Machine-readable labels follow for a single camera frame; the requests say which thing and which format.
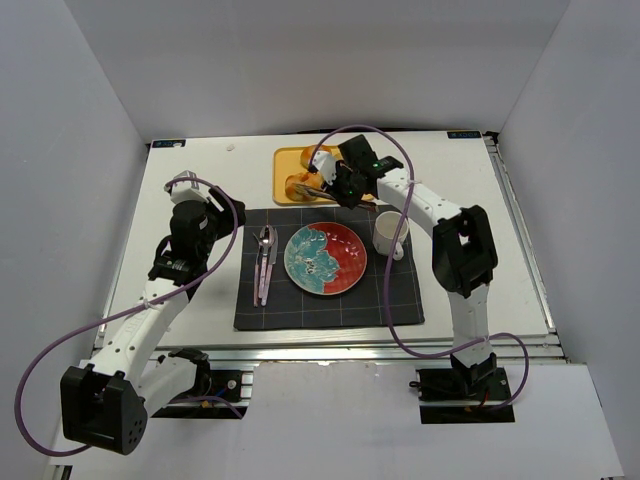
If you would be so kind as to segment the metal serving tongs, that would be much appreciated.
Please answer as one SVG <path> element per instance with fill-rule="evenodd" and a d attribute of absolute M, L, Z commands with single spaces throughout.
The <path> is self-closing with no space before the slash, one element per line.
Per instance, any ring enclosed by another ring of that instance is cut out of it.
<path fill-rule="evenodd" d="M 308 185 L 305 184 L 301 184 L 301 183 L 294 183 L 294 188 L 296 190 L 296 192 L 298 194 L 301 195 L 307 195 L 313 198 L 320 198 L 320 199 L 325 199 L 325 200 L 330 200 L 336 204 L 338 204 L 339 206 L 341 206 L 339 204 L 339 201 L 336 200 L 335 198 L 331 197 L 328 193 L 322 191 L 322 190 L 318 190 L 315 189 L 313 187 L 310 187 Z M 371 201 L 366 201 L 361 199 L 361 204 L 359 205 L 358 208 L 367 210 L 367 211 L 371 211 L 371 212 L 377 212 L 378 211 L 378 205 L 374 202 Z"/>

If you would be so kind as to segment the striped round bun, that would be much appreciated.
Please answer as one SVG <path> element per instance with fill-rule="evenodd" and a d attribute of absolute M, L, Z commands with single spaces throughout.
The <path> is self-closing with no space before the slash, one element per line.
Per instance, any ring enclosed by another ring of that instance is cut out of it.
<path fill-rule="evenodd" d="M 320 173 L 300 172 L 289 175 L 285 181 L 285 194 L 288 199 L 294 202 L 309 202 L 314 199 L 308 194 L 303 186 L 320 190 L 324 178 Z"/>

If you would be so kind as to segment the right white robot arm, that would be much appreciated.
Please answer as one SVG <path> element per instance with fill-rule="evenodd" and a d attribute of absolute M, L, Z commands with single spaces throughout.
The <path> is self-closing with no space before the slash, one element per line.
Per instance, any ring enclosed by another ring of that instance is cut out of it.
<path fill-rule="evenodd" d="M 407 152 L 402 161 L 379 157 L 364 135 L 338 145 L 341 157 L 315 147 L 309 169 L 319 172 L 325 191 L 341 206 L 355 208 L 372 195 L 401 211 L 432 240 L 432 271 L 447 292 L 455 368 L 484 375 L 496 369 L 490 344 L 487 299 L 498 257 L 486 211 L 461 207 L 417 181 Z"/>

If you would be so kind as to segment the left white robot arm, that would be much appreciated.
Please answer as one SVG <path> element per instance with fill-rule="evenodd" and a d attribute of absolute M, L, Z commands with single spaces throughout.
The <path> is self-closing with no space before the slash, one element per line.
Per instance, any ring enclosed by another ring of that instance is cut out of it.
<path fill-rule="evenodd" d="M 122 455 L 140 443 L 147 421 L 172 400 L 206 396 L 213 386 L 209 358 L 183 347 L 147 366 L 159 341 L 195 296 L 216 241 L 235 238 L 245 206 L 212 188 L 168 189 L 174 204 L 170 233 L 158 244 L 137 304 L 113 338 L 84 367 L 60 382 L 66 439 Z"/>

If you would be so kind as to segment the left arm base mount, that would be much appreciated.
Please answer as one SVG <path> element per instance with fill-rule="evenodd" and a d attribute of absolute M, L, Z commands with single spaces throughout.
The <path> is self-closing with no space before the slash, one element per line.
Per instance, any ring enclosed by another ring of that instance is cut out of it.
<path fill-rule="evenodd" d="M 189 389 L 158 409 L 152 418 L 240 420 L 246 413 L 244 402 L 249 399 L 252 385 L 249 371 L 212 367 L 209 356 L 193 348 L 180 348 L 160 355 L 154 370 L 174 360 L 185 360 L 195 366 L 194 381 Z"/>

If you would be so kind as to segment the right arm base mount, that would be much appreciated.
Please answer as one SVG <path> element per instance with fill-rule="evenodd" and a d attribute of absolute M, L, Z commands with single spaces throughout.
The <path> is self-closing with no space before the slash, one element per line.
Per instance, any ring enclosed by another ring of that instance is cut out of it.
<path fill-rule="evenodd" d="M 424 425 L 515 422 L 511 405 L 497 409 L 511 397 L 503 368 L 470 388 L 453 369 L 421 369 L 408 386 L 418 394 L 420 420 Z"/>

